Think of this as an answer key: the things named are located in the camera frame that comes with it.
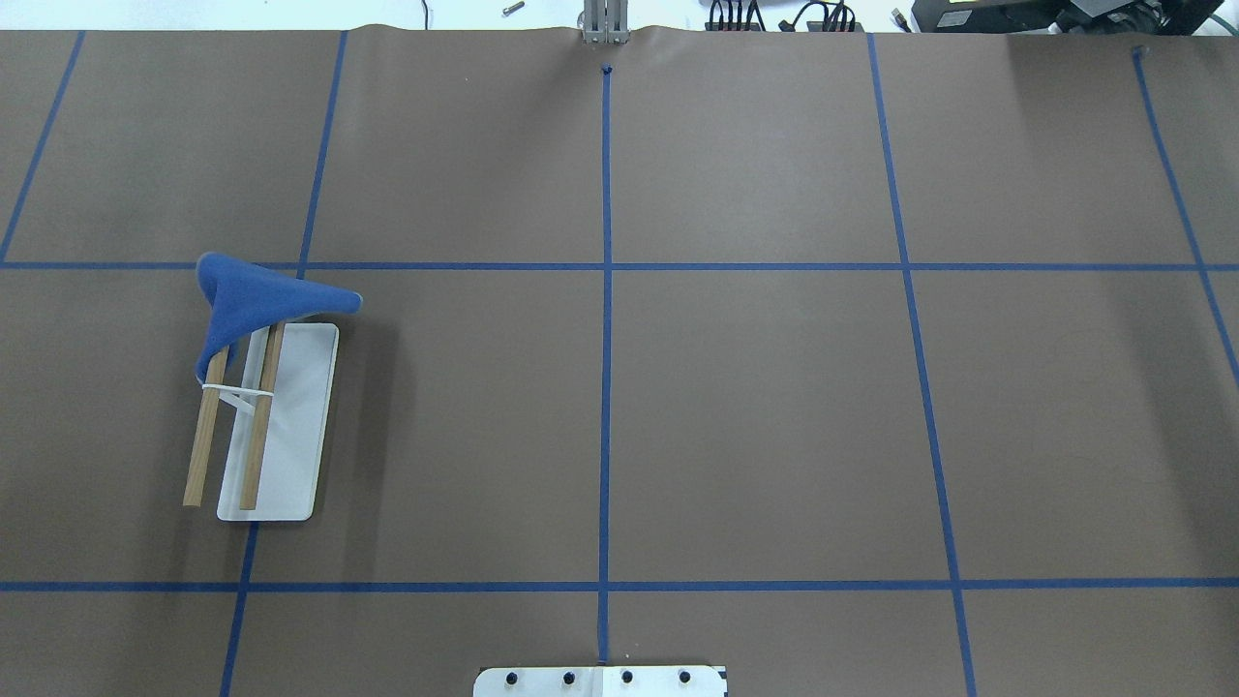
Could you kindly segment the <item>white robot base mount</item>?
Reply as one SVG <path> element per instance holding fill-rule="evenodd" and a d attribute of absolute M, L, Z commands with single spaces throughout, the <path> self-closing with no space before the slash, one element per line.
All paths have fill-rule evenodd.
<path fill-rule="evenodd" d="M 493 667 L 473 696 L 729 696 L 726 670 L 709 665 Z"/>

